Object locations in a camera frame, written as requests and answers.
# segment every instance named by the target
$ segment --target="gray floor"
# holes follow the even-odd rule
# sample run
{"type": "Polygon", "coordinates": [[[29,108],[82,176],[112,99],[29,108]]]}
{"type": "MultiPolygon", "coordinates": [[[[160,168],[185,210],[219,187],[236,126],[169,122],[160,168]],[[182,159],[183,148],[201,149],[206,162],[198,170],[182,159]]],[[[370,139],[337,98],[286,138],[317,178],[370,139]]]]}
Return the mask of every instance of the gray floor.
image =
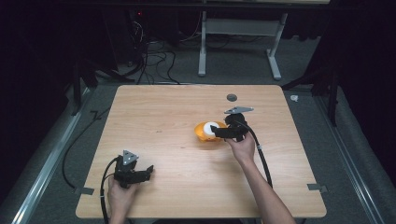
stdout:
{"type": "MultiPolygon", "coordinates": [[[[271,84],[284,85],[300,77],[315,50],[318,40],[300,42],[297,39],[281,40],[276,59],[282,75],[280,81],[274,81],[269,64],[263,56],[264,50],[271,45],[268,38],[249,41],[248,38],[234,37],[233,41],[223,48],[223,42],[210,42],[213,48],[207,51],[206,77],[198,77],[199,47],[196,42],[190,41],[178,48],[163,48],[162,44],[150,47],[151,50],[172,50],[176,54],[175,64],[170,74],[180,83],[200,84],[271,84]]],[[[141,84],[169,83],[165,77],[166,71],[172,62],[172,54],[150,54],[147,73],[142,76],[141,84]],[[164,63],[157,66],[160,57],[166,55],[164,63]]],[[[121,71],[127,71],[126,66],[120,65],[121,71]]],[[[91,111],[104,111],[111,106],[118,82],[100,78],[100,85],[91,90],[90,100],[83,107],[81,117],[71,140],[76,139],[84,128],[91,123],[91,111]]],[[[299,135],[301,136],[307,157],[312,166],[318,183],[327,188],[322,193],[327,208],[327,215],[322,218],[308,219],[305,223],[395,223],[396,221],[396,193],[386,173],[382,170],[378,160],[370,149],[364,135],[361,133],[358,122],[350,112],[347,101],[340,90],[336,111],[337,127],[331,128],[328,120],[321,112],[320,102],[326,98],[312,97],[310,86],[299,86],[291,91],[285,91],[285,97],[290,106],[299,135]],[[299,95],[299,101],[290,99],[292,94],[299,95]],[[357,186],[351,181],[348,168],[340,154],[339,143],[334,140],[333,132],[342,136],[343,144],[355,162],[362,179],[373,197],[375,206],[383,221],[373,222],[367,216],[364,200],[357,193],[357,186]]],[[[59,121],[52,128],[41,147],[33,156],[24,175],[8,195],[1,207],[0,223],[10,223],[21,207],[26,194],[34,183],[44,162],[63,134],[64,128],[70,119],[69,106],[59,121]]],[[[67,157],[65,170],[69,179],[77,186],[82,187],[92,162],[102,130],[106,123],[106,114],[97,120],[72,146],[67,157]]],[[[64,183],[61,164],[53,174],[30,223],[103,223],[103,220],[79,219],[75,215],[78,195],[64,183]]]]}

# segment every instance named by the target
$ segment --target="person's right hand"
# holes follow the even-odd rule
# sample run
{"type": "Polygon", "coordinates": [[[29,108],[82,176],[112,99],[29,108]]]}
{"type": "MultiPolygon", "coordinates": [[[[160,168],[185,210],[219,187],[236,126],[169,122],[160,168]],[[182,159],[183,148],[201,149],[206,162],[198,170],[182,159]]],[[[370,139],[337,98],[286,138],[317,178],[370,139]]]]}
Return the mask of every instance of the person's right hand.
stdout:
{"type": "Polygon", "coordinates": [[[245,134],[245,139],[236,142],[231,138],[226,138],[225,141],[230,144],[233,150],[233,155],[239,164],[245,164],[247,162],[254,162],[254,151],[255,151],[255,141],[251,133],[245,134]]]}

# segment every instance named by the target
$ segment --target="yellow object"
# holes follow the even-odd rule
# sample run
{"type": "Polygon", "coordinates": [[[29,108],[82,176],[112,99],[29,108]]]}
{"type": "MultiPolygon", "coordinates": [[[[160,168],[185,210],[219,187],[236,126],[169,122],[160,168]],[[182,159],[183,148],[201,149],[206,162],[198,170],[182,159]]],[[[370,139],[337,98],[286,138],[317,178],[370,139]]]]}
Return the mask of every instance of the yellow object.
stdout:
{"type": "Polygon", "coordinates": [[[221,138],[216,137],[214,133],[211,132],[210,126],[216,126],[218,128],[227,128],[227,126],[219,121],[206,121],[201,122],[195,126],[194,131],[201,142],[218,142],[221,138]]]}

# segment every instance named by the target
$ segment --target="hand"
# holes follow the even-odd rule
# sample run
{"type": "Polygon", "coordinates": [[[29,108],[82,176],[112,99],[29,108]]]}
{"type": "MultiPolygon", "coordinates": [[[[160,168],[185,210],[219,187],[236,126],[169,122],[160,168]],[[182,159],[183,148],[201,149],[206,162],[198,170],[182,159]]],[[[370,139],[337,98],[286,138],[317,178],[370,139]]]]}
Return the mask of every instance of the hand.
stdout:
{"type": "Polygon", "coordinates": [[[134,201],[134,193],[139,184],[132,184],[128,189],[120,186],[120,182],[114,176],[108,178],[108,201],[111,208],[110,223],[124,223],[124,220],[134,201]]]}
{"type": "Polygon", "coordinates": [[[247,162],[254,162],[254,151],[255,151],[255,141],[251,133],[245,134],[245,139],[236,142],[231,138],[226,138],[225,141],[230,144],[233,150],[233,155],[239,164],[245,164],[247,162]]]}

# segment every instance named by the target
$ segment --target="wood grain surface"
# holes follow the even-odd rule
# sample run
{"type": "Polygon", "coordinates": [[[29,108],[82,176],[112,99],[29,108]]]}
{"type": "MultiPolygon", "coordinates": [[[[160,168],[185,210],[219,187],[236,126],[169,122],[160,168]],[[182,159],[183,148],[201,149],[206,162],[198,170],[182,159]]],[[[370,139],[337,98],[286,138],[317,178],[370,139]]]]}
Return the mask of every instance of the wood grain surface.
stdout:
{"type": "MultiPolygon", "coordinates": [[[[254,107],[245,118],[263,146],[274,189],[293,216],[325,216],[320,193],[308,190],[316,180],[283,91],[264,85],[119,87],[85,183],[94,194],[81,195],[77,216],[102,217],[103,172],[127,149],[140,157],[137,171],[154,165],[129,217],[259,217],[230,146],[203,143],[194,133],[200,122],[223,121],[224,111],[236,105],[254,107]],[[227,100],[229,93],[236,102],[227,100]]],[[[264,174],[258,153],[255,160],[264,174]]]]}

